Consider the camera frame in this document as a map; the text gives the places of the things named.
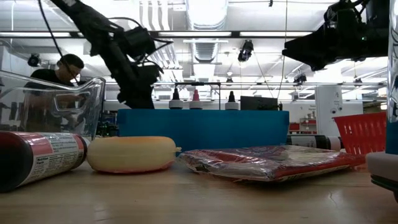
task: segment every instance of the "black robotic arm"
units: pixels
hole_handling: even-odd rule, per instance
[[[157,81],[159,72],[163,71],[157,64],[147,60],[147,56],[157,50],[155,39],[147,29],[137,24],[136,28],[125,31],[79,0],[51,1],[70,17],[91,43],[90,55],[100,55],[104,60],[111,77],[120,87],[119,102],[130,108],[154,109],[152,84]]]

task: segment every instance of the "nutrition facts label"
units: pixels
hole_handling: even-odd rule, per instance
[[[79,139],[76,140],[73,135],[62,133],[40,133],[40,135],[46,139],[48,144],[46,147],[51,147],[52,153],[36,155],[35,146],[31,145],[34,152],[33,166],[21,185],[65,172],[83,159],[84,151],[79,147]]]

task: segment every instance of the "red can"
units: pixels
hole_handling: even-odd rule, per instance
[[[76,134],[0,131],[0,192],[79,167],[88,143]]]

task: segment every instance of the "black bottle cap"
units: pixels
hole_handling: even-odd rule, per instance
[[[235,103],[234,91],[231,91],[231,92],[229,93],[228,103]]]
[[[177,88],[174,88],[173,100],[180,100],[180,95]]]

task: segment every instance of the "can label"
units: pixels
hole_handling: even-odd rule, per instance
[[[74,169],[85,158],[85,143],[75,134],[15,134],[25,139],[33,152],[33,165],[30,173],[19,186]]]

